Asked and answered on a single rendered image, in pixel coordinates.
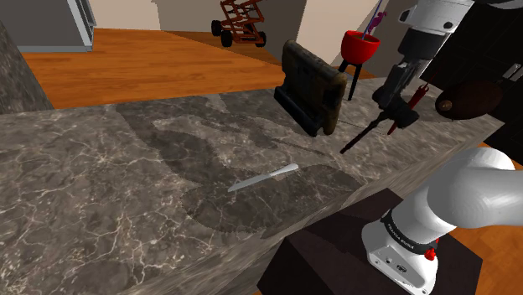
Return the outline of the red plant pot on stand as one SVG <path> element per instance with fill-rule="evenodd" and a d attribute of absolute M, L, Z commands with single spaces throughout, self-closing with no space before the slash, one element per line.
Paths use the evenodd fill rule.
<path fill-rule="evenodd" d="M 344 33 L 340 50 L 340 55 L 343 60 L 338 68 L 338 71 L 344 73 L 349 65 L 353 65 L 355 67 L 355 73 L 353 74 L 350 93 L 348 96 L 349 101 L 352 99 L 352 96 L 355 92 L 355 87 L 359 79 L 363 64 L 373 56 L 381 44 L 378 38 L 371 35 L 371 32 L 386 16 L 386 12 L 380 11 L 382 2 L 383 0 L 379 0 L 377 3 L 372 18 L 363 32 L 348 30 Z"/>

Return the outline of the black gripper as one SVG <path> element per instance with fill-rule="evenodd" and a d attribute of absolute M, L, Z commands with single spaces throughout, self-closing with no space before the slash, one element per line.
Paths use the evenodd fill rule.
<path fill-rule="evenodd" d="M 398 52 L 403 55 L 401 62 L 392 67 L 384 85 L 372 95 L 372 100 L 381 110 L 390 108 L 392 98 L 405 88 L 422 62 L 435 57 L 444 40 L 444 35 L 404 36 L 398 48 Z M 404 100 L 399 100 L 393 103 L 391 118 L 398 127 L 409 127 L 419 119 L 419 114 Z"/>

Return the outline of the red wheeled cart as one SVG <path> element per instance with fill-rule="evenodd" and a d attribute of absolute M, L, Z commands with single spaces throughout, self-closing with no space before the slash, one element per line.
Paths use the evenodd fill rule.
<path fill-rule="evenodd" d="M 213 20 L 210 28 L 215 37 L 220 37 L 221 45 L 229 48 L 233 43 L 254 44 L 263 48 L 267 43 L 266 33 L 259 31 L 255 24 L 265 21 L 258 3 L 262 0 L 221 0 L 220 7 L 225 20 Z"/>

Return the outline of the red handled tool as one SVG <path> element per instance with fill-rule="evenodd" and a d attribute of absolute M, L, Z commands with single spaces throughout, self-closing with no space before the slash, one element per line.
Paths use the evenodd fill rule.
<path fill-rule="evenodd" d="M 425 96 L 425 94 L 428 92 L 428 82 L 425 85 L 420 85 L 418 89 L 416 90 L 415 94 L 412 96 L 412 98 L 408 102 L 408 106 L 412 110 L 415 105 Z M 394 122 L 387 132 L 388 135 L 391 135 L 397 128 L 397 123 Z"/>

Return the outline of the grey shelf unit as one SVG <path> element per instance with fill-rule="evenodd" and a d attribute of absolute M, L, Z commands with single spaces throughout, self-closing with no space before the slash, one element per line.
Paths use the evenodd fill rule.
<path fill-rule="evenodd" d="M 93 50 L 89 0 L 0 0 L 0 22 L 22 53 Z"/>

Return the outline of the silver table knife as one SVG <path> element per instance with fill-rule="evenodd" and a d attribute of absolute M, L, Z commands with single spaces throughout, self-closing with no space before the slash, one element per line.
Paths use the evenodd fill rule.
<path fill-rule="evenodd" d="M 270 172 L 270 173 L 267 173 L 267 174 L 260 174 L 260 175 L 257 175 L 255 177 L 243 180 L 243 181 L 241 181 L 239 183 L 233 184 L 232 186 L 230 186 L 228 188 L 228 192 L 233 192 L 233 191 L 236 191 L 238 189 L 242 189 L 242 188 L 245 188 L 247 186 L 259 183 L 259 182 L 261 182 L 263 180 L 273 178 L 275 176 L 278 176 L 279 174 L 292 172 L 292 171 L 297 170 L 297 169 L 298 169 L 298 165 L 295 164 L 295 163 L 291 163 L 291 164 L 288 164 L 287 166 L 282 167 L 282 168 L 280 168 L 280 169 L 278 169 L 276 171 L 273 171 L 273 172 Z"/>

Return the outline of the dark brown oval object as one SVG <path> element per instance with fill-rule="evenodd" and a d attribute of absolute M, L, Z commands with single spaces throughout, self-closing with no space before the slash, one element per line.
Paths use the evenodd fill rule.
<path fill-rule="evenodd" d="M 435 110 L 447 119 L 469 120 L 493 111 L 502 97 L 500 80 L 466 80 L 444 90 L 435 101 Z"/>

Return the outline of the thin black rod tool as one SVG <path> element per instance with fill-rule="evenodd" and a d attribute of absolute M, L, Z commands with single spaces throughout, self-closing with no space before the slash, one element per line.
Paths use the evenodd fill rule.
<path fill-rule="evenodd" d="M 388 116 L 384 111 L 382 111 L 379 116 L 372 121 L 362 132 L 360 132 L 356 137 L 349 141 L 341 150 L 340 153 L 344 154 L 350 150 L 358 141 L 360 141 L 364 136 L 366 136 L 370 131 L 375 129 L 381 122 L 386 120 Z"/>

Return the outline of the dark robot stand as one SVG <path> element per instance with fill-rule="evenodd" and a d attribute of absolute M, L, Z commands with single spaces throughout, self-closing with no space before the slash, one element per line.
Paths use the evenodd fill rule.
<path fill-rule="evenodd" d="M 361 240 L 364 225 L 400 202 L 383 189 L 285 237 L 257 283 L 261 295 L 410 295 L 368 262 Z M 436 253 L 429 295 L 475 295 L 482 258 L 450 235 Z"/>

